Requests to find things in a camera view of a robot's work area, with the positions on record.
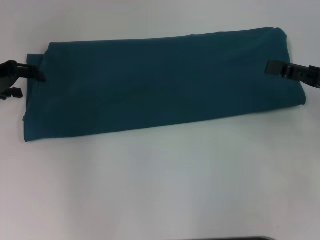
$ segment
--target folded towel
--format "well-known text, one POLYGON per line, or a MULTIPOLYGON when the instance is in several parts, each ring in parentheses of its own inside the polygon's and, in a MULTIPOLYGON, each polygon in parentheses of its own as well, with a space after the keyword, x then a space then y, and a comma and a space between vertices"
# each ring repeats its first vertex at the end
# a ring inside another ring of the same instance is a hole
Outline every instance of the folded towel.
POLYGON ((266 75, 290 62, 279 28, 182 37, 50 43, 29 54, 24 139, 66 138, 303 105, 299 82, 266 75))

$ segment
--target white background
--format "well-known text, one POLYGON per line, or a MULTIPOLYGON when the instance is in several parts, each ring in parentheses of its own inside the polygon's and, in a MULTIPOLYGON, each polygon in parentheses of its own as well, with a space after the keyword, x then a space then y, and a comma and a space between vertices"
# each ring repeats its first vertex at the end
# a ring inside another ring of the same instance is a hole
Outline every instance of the white background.
MULTIPOLYGON (((49 42, 280 27, 292 62, 319 67, 319 12, 318 0, 0 0, 0 63, 49 42)), ((303 87, 307 105, 291 109, 29 143, 26 98, 1 101, 0 239, 318 240, 320 89, 303 87)))

